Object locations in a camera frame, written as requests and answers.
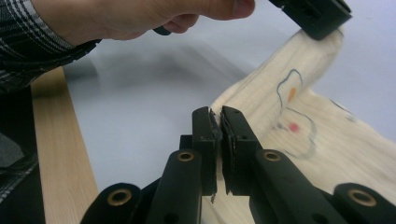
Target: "hand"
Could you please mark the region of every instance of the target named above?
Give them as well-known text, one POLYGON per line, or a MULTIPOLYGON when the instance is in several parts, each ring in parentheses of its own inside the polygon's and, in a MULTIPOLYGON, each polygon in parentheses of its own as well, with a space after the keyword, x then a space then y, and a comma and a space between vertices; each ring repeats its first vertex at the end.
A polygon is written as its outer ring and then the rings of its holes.
POLYGON ((249 16, 254 0, 31 0, 43 21, 72 45, 94 39, 134 39, 164 26, 186 32, 199 15, 214 20, 249 16))

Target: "wooden board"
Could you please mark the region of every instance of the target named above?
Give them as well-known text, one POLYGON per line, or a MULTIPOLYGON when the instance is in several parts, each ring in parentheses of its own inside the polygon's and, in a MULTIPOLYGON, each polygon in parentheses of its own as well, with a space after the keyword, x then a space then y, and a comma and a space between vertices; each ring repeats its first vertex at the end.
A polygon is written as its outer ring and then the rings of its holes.
POLYGON ((32 98, 46 222, 79 223, 98 189, 63 69, 36 80, 32 98))

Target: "wood grain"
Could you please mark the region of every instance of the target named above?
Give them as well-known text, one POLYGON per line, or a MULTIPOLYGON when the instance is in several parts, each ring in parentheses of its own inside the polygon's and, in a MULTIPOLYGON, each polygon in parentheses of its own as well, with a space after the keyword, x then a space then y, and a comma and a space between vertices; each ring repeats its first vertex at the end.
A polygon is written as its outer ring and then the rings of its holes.
POLYGON ((98 194, 62 68, 32 85, 46 222, 79 223, 98 194))

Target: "red mark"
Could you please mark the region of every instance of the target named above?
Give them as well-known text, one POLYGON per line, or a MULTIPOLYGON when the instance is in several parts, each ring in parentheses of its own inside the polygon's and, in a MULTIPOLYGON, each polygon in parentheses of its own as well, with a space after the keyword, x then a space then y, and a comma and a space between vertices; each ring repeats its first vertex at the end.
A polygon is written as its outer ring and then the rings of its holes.
POLYGON ((293 133, 297 133, 300 131, 300 126, 298 126, 296 123, 290 123, 289 130, 291 130, 293 133))

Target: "white table surface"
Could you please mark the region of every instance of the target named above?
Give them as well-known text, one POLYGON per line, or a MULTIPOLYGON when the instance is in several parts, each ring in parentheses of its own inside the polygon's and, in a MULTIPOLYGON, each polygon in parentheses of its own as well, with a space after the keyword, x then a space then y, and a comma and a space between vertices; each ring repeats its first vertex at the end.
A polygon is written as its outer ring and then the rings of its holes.
MULTIPOLYGON (((344 46, 313 89, 396 142, 396 1, 349 0, 344 46)), ((163 172, 191 112, 211 103, 299 27, 268 1, 238 21, 200 18, 184 35, 105 40, 64 68, 99 190, 163 172)))

